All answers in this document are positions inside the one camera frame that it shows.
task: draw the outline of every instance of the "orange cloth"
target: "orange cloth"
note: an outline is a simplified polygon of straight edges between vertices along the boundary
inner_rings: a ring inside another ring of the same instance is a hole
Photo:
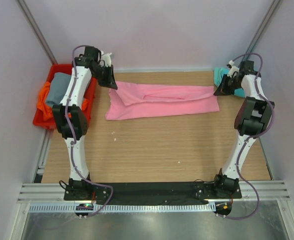
[[[46,81],[45,84],[43,85],[43,87],[41,88],[40,93],[38,95],[37,108],[40,111],[42,111],[44,121],[47,121],[47,120],[53,118],[51,107],[49,107],[45,103],[47,95],[49,93],[49,89],[50,89],[50,82]],[[89,100],[84,98],[82,105],[81,105],[82,111],[85,111],[87,109],[88,103],[89,103]]]

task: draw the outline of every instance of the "gray floor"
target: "gray floor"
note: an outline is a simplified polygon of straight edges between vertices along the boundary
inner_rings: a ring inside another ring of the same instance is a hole
[[[250,214],[255,202],[235,202],[231,216]],[[23,240],[288,240],[276,201],[261,203],[246,220],[215,217],[212,212],[101,214],[74,219],[75,214],[29,213]]]

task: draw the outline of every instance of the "cloth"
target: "cloth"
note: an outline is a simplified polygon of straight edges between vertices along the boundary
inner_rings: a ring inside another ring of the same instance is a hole
[[[228,74],[229,69],[223,67],[215,67],[214,71],[214,83],[218,87],[222,81],[223,75]],[[245,98],[245,91],[242,88],[235,90],[235,96]]]
[[[117,82],[110,89],[106,120],[176,116],[218,112],[213,86],[170,86]]]
[[[51,81],[50,90],[46,98],[46,104],[52,108],[54,105],[60,104],[61,100],[66,94],[71,75],[56,72],[53,80]]]
[[[51,84],[50,82],[45,82],[45,84],[43,85],[43,87],[41,88],[40,92],[39,92],[39,95],[38,95],[38,102],[37,102],[37,108],[42,111],[42,115],[43,115],[43,120],[44,121],[47,121],[47,120],[50,120],[50,119],[53,119],[53,114],[52,114],[52,110],[51,110],[51,107],[49,107],[46,103],[45,103],[45,100],[49,94],[49,91],[50,91],[50,88],[51,88]],[[85,111],[88,107],[88,103],[89,103],[89,100],[85,99],[83,100],[82,102],[82,106],[81,106],[81,109],[83,111]]]

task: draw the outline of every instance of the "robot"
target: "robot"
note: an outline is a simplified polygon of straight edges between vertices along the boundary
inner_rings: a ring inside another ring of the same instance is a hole
[[[93,46],[85,46],[84,54],[73,59],[72,77],[65,97],[60,105],[52,108],[57,130],[64,138],[69,152],[71,172],[64,195],[67,201],[89,200],[95,192],[85,160],[84,140],[88,122],[81,111],[81,103],[92,77],[97,79],[101,87],[117,89],[110,56],[110,53],[104,54]],[[253,61],[245,60],[239,67],[230,61],[227,66],[230,71],[223,76],[214,95],[233,95],[235,89],[243,88],[246,98],[235,119],[236,140],[227,162],[213,182],[195,184],[195,198],[202,201],[205,198],[198,193],[204,190],[208,193],[207,199],[242,197],[239,187],[241,168],[252,144],[266,131],[274,108],[274,103],[269,102],[263,93],[261,74],[254,70]],[[217,208],[217,213],[223,215],[230,211],[231,206]]]

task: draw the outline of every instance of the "wall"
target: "wall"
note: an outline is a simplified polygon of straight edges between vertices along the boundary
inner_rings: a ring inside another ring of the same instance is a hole
[[[26,0],[59,63],[94,45],[118,71],[225,66],[250,43],[271,0]]]
[[[22,183],[31,182],[43,130],[32,125],[50,62],[13,0],[0,0],[0,240],[8,240]]]
[[[264,92],[276,103],[273,128],[262,143],[272,173],[294,202],[294,0],[283,1],[255,52],[264,58]]]

